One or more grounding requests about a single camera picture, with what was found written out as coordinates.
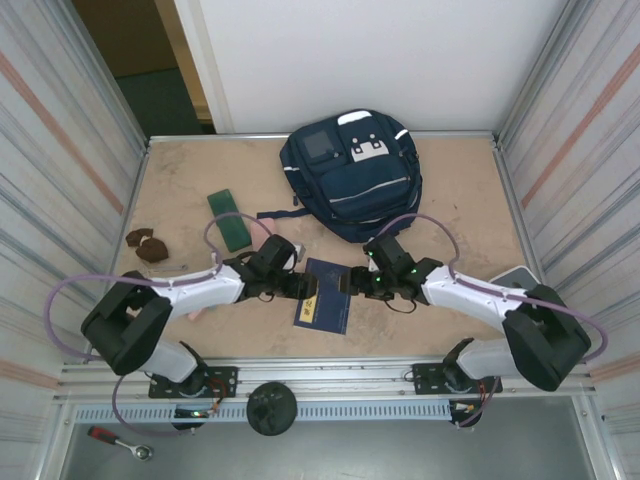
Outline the navy blue backpack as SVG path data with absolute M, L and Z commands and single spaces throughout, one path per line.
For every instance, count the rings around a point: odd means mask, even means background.
M 313 216 L 350 243 L 365 243 L 391 220 L 418 211 L 423 179 L 409 131 L 393 117 L 356 109 L 303 126 L 280 151 L 302 207 L 259 219 Z

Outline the white door frame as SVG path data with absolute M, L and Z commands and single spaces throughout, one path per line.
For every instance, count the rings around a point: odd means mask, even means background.
M 209 113 L 218 134 L 235 133 L 200 0 L 174 0 Z

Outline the black round knob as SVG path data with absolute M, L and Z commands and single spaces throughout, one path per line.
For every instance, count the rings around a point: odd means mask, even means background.
M 263 436 L 286 432 L 297 417 L 294 393 L 281 382 L 268 382 L 257 387 L 248 398 L 246 414 L 249 425 Z

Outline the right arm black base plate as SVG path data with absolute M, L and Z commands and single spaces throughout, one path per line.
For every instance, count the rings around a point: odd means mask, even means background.
M 493 377 L 475 380 L 456 364 L 418 363 L 412 366 L 411 376 L 417 395 L 480 394 L 489 393 L 496 386 L 496 393 L 503 391 L 502 382 Z

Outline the blue notebook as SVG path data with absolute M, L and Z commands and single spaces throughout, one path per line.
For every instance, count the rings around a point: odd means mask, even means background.
M 309 258 L 305 272 L 317 279 L 317 290 L 313 297 L 298 302 L 293 325 L 345 335 L 351 296 L 340 290 L 340 280 L 349 271 L 343 265 Z

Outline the white grey rectangular case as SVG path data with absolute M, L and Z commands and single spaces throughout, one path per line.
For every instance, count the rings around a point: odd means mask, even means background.
M 493 277 L 490 283 L 500 287 L 528 291 L 535 288 L 540 281 L 528 267 L 520 265 Z

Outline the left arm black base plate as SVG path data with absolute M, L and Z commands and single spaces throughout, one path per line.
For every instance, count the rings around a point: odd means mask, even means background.
M 233 366 L 200 366 L 181 383 L 153 374 L 148 396 L 152 399 L 234 398 L 238 373 L 239 369 Z

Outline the red-handled ratchet wrench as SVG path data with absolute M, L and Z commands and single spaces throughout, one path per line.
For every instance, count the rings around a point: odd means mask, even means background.
M 136 445 L 122 440 L 118 435 L 102 427 L 91 426 L 87 435 L 100 442 L 115 445 L 129 451 L 139 461 L 149 461 L 153 457 L 153 449 L 146 445 Z

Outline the green pencil case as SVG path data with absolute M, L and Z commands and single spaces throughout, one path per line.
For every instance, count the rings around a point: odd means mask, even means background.
M 207 197 L 214 218 L 226 213 L 238 213 L 239 210 L 229 189 L 210 194 Z M 233 253 L 251 245 L 251 236 L 240 216 L 225 217 L 216 222 L 224 243 Z

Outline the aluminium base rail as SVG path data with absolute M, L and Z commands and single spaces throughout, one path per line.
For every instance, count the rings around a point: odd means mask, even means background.
M 433 356 L 387 357 L 308 357 L 308 358 L 206 358 L 212 366 L 235 366 L 238 387 L 233 401 L 248 397 L 263 383 L 277 381 L 288 386 L 301 400 L 372 400 L 415 396 L 410 378 L 416 363 L 439 363 Z M 54 403 L 107 403 L 117 376 L 104 362 L 65 365 L 54 391 Z M 150 379 L 132 373 L 118 389 L 124 403 L 147 402 Z M 593 396 L 595 386 L 585 365 L 578 365 L 555 392 L 539 390 L 524 379 L 503 377 L 504 398 L 545 396 Z

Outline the brown fabric bundle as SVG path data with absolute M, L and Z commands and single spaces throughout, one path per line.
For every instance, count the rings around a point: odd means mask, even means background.
M 167 246 L 154 237 L 152 228 L 132 230 L 125 236 L 125 241 L 128 247 L 135 250 L 137 257 L 147 263 L 155 264 L 169 258 Z

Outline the translucent corrugated side panel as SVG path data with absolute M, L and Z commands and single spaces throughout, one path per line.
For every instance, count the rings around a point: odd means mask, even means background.
M 589 369 L 640 480 L 640 0 L 566 0 L 497 141 L 535 269 L 608 336 Z
M 71 0 L 0 0 L 0 480 L 35 480 L 65 347 L 103 292 L 145 137 Z

